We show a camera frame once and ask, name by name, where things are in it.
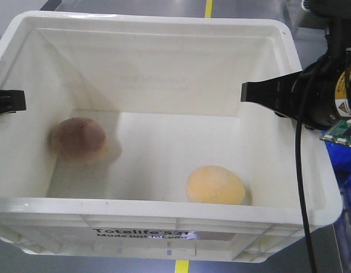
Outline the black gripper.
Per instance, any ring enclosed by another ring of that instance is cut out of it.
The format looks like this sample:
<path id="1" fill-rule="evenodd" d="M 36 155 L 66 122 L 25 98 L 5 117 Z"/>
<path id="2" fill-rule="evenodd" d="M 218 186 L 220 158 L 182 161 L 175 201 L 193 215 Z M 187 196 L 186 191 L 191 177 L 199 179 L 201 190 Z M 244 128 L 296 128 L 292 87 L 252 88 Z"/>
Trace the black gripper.
<path id="1" fill-rule="evenodd" d="M 301 73 L 244 82 L 240 101 L 297 120 L 303 98 L 302 124 L 308 129 L 327 130 L 340 120 L 351 119 L 351 51 L 336 59 L 321 57 Z"/>

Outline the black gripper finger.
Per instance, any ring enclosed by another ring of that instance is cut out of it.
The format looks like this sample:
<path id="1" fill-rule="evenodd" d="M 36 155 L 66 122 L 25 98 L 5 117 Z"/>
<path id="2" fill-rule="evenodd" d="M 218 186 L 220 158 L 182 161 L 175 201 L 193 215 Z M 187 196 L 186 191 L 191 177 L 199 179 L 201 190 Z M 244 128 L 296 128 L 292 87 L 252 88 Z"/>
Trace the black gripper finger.
<path id="1" fill-rule="evenodd" d="M 26 110 L 26 98 L 23 90 L 0 89 L 0 116 Z"/>

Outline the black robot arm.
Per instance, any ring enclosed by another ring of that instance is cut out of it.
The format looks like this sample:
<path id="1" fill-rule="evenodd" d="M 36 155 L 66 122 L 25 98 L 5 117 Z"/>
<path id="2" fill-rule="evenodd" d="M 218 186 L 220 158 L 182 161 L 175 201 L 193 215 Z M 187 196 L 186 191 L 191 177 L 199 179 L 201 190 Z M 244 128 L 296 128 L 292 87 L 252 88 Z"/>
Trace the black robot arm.
<path id="1" fill-rule="evenodd" d="M 351 119 L 351 1 L 308 1 L 327 21 L 327 51 L 303 71 L 242 84 L 241 101 L 262 105 L 281 117 L 327 130 Z"/>

